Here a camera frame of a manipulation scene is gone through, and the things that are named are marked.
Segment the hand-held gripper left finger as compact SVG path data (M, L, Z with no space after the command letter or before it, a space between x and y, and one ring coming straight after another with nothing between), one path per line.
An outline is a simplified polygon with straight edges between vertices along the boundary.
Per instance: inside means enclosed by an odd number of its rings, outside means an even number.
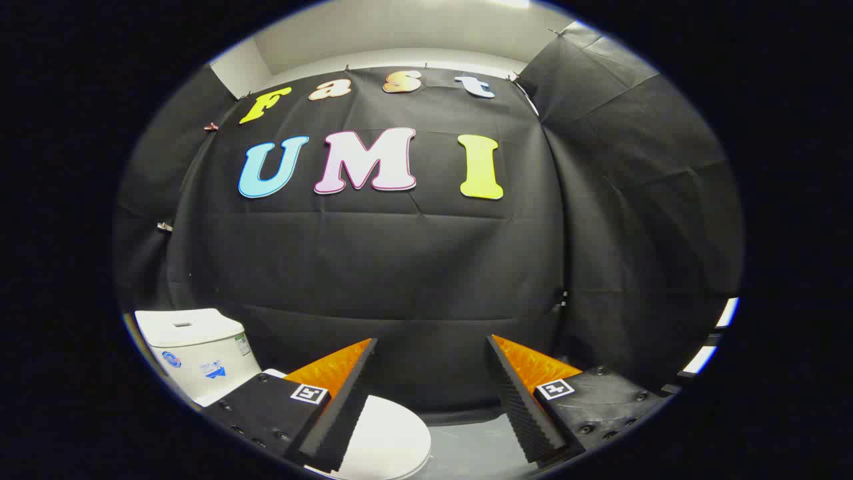
M337 471L365 408L369 393L360 380L377 343L359 341L283 379L258 373L201 415L269 458Z

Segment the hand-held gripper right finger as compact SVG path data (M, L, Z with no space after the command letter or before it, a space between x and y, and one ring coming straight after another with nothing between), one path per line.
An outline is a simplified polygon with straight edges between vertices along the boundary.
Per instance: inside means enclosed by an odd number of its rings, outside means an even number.
M609 443L667 400L609 367L582 371L499 335L486 344L500 406L525 459L539 467Z

